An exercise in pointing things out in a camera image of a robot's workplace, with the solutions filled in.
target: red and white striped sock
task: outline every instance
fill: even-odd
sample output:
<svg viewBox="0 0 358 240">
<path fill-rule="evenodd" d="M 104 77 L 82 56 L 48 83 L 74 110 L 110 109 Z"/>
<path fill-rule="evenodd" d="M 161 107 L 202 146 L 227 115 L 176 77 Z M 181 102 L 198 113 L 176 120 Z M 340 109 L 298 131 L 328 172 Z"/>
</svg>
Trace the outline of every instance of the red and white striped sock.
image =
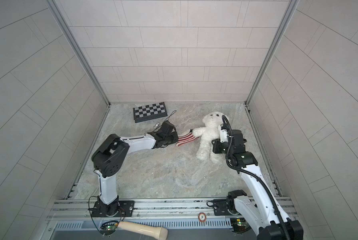
<svg viewBox="0 0 358 240">
<path fill-rule="evenodd" d="M 182 144 L 188 143 L 188 142 L 192 142 L 195 139 L 197 139 L 197 137 L 195 137 L 192 134 L 192 129 L 189 131 L 184 132 L 183 134 L 181 134 L 179 137 L 178 142 L 176 143 L 176 146 L 179 147 Z"/>
</svg>

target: black cable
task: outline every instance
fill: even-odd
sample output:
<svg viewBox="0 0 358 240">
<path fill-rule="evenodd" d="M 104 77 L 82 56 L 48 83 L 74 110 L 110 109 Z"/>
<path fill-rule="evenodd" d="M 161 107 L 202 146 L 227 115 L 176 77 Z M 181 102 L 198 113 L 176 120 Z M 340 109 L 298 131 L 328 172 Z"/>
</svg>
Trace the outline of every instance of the black cable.
<svg viewBox="0 0 358 240">
<path fill-rule="evenodd" d="M 256 180 L 258 180 L 258 182 L 260 182 L 260 184 L 263 186 L 264 190 L 266 191 L 271 203 L 272 203 L 272 206 L 274 208 L 274 212 L 275 212 L 275 215 L 277 215 L 277 218 L 279 219 L 279 223 L 280 223 L 280 227 L 283 229 L 283 232 L 284 232 L 284 235 L 286 237 L 287 240 L 290 240 L 291 238 L 289 237 L 289 234 L 288 234 L 288 231 L 287 231 L 287 228 L 286 228 L 286 225 L 284 224 L 284 221 L 283 221 L 283 218 L 280 214 L 280 211 L 277 207 L 277 204 L 275 202 L 275 199 L 273 198 L 272 194 L 271 194 L 271 191 L 268 189 L 267 185 L 264 183 L 264 181 L 258 177 L 256 174 L 252 173 L 252 172 L 249 172 L 247 170 L 243 170 L 243 169 L 240 169 L 238 167 L 234 167 L 230 164 L 229 162 L 229 153 L 230 153 L 230 148 L 232 146 L 232 139 L 234 137 L 233 133 L 232 133 L 232 128 L 231 128 L 231 125 L 228 121 L 228 119 L 226 118 L 226 116 L 222 116 L 222 120 L 223 120 L 223 123 L 227 125 L 228 129 L 227 129 L 227 132 L 229 134 L 229 146 L 227 148 L 227 151 L 226 151 L 226 163 L 227 163 L 227 166 L 233 170 L 236 170 L 236 171 L 239 171 L 239 172 L 242 172 L 242 173 L 245 173 L 245 174 L 248 174 L 252 177 L 254 177 Z"/>
</svg>

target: wooden handle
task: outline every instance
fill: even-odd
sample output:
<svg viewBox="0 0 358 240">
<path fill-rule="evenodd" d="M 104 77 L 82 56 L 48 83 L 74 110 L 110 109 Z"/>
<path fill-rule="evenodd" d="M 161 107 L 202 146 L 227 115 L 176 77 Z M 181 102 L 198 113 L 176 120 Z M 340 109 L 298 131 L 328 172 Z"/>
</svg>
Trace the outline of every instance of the wooden handle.
<svg viewBox="0 0 358 240">
<path fill-rule="evenodd" d="M 140 234 L 147 235 L 150 237 L 154 237 L 157 240 L 166 240 L 167 234 L 168 234 L 167 229 L 165 229 L 163 227 L 150 227 L 150 226 L 133 223 L 133 222 L 122 221 L 122 222 L 118 223 L 118 228 L 121 228 L 121 229 L 124 229 L 127 231 L 131 231 L 131 232 L 135 232 L 135 233 L 140 233 Z"/>
</svg>

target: black and white checkered board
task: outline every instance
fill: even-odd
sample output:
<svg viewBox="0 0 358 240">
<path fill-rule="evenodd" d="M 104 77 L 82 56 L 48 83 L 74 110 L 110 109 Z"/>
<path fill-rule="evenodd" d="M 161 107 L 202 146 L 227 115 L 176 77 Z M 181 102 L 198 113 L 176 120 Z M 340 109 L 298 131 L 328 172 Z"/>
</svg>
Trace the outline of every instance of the black and white checkered board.
<svg viewBox="0 0 358 240">
<path fill-rule="evenodd" d="M 135 122 L 143 122 L 167 116 L 166 105 L 164 102 L 133 108 L 133 111 Z"/>
</svg>

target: teddy bear head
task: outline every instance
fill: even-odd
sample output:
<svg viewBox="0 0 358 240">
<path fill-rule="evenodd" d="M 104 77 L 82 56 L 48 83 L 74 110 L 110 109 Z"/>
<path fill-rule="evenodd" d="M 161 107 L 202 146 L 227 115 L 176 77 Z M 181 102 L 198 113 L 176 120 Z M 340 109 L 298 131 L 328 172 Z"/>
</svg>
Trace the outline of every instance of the teddy bear head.
<svg viewBox="0 0 358 240">
<path fill-rule="evenodd" d="M 223 123 L 221 112 L 212 112 L 204 116 L 203 123 L 206 127 L 216 127 Z"/>
</svg>

